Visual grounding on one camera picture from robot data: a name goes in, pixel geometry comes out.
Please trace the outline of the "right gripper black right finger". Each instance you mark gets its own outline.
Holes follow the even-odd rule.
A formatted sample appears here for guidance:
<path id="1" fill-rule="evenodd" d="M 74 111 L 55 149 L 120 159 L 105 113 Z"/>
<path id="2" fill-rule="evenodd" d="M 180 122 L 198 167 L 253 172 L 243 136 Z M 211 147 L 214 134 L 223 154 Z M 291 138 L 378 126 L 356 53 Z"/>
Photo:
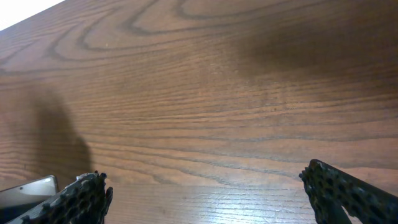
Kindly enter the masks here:
<path id="1" fill-rule="evenodd" d="M 299 174 L 317 223 L 397 224 L 397 197 L 318 159 Z"/>

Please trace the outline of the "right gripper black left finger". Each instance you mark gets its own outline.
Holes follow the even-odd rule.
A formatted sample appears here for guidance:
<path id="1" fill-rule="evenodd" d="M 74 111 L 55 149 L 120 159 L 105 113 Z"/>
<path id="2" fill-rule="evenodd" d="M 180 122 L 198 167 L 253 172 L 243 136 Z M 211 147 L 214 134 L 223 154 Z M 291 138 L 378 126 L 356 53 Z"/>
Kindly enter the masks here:
<path id="1" fill-rule="evenodd" d="M 104 224 L 113 199 L 105 173 L 86 173 L 7 224 Z"/>

